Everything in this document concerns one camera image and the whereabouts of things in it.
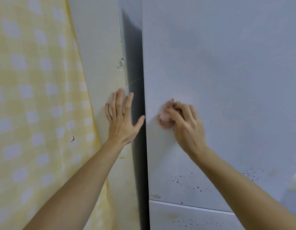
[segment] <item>gingham fabric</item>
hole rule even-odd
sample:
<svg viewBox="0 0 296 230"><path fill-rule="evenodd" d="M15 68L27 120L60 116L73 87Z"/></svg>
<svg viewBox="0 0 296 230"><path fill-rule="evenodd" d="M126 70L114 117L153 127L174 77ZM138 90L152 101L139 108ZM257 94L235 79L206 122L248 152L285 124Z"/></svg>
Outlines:
<svg viewBox="0 0 296 230"><path fill-rule="evenodd" d="M66 0L0 0L0 229L22 229L99 149L94 126ZM85 229L115 226L106 182Z"/></svg>

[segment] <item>bare skin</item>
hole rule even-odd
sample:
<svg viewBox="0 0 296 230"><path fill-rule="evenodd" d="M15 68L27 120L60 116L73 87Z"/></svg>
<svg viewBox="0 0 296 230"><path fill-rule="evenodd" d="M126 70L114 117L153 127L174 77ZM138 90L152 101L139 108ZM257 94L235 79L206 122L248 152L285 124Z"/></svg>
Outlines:
<svg viewBox="0 0 296 230"><path fill-rule="evenodd" d="M102 186L119 153L131 143L145 116L135 126L131 124L133 93L127 98L123 113L123 89L112 96L112 115L105 104L110 123L108 140L36 213L23 230L79 230L83 229L98 200Z"/></svg>
<svg viewBox="0 0 296 230"><path fill-rule="evenodd" d="M176 109L182 110L184 119L176 110L167 111L176 123L177 142L218 189L244 228L296 230L296 216L207 146L194 106L181 103Z"/></svg>

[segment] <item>person's left arm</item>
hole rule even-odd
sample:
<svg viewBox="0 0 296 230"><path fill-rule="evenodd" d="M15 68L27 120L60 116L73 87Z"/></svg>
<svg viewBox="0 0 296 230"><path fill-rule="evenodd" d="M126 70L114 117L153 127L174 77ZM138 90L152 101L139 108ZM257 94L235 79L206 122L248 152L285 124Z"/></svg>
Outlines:
<svg viewBox="0 0 296 230"><path fill-rule="evenodd" d="M105 114L110 122L108 140L36 213L23 230L80 230L96 205L104 182L123 147L131 143L142 127L145 116L135 126L131 123L133 93L127 98L123 113L123 89L112 96Z"/></svg>

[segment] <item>pink sponge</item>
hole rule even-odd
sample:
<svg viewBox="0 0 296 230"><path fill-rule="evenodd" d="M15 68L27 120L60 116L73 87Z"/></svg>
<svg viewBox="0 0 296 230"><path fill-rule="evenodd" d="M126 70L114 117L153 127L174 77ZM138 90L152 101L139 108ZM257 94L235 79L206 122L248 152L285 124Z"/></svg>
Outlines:
<svg viewBox="0 0 296 230"><path fill-rule="evenodd" d="M173 108L175 109L176 105L179 102L174 100L173 98L169 100L168 102L165 103L164 107L162 108L160 114L157 117L158 124L163 128L163 129L170 129L173 128L175 125L175 121L170 118L169 113L166 111L168 108ZM180 109L175 109L180 113L180 115L183 117L183 113Z"/></svg>

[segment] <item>hand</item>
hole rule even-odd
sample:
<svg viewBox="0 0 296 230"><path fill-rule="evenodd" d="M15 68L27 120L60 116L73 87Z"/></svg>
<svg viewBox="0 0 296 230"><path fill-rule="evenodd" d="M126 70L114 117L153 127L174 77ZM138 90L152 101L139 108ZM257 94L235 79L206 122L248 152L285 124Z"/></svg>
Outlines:
<svg viewBox="0 0 296 230"><path fill-rule="evenodd" d="M182 110L183 117L177 109ZM207 151L208 146L205 141L204 126L192 105L178 103L175 109L167 109L170 118L175 121L175 138L180 147L196 163L198 158Z"/></svg>
<svg viewBox="0 0 296 230"><path fill-rule="evenodd" d="M127 98L123 113L123 88L119 89L118 95L117 92L114 92L111 103L113 116L110 114L109 104L105 104L105 115L110 123L108 141L115 141L125 146L135 139L142 127L145 120L144 115L139 118L135 126L131 123L132 99L133 93L131 92Z"/></svg>

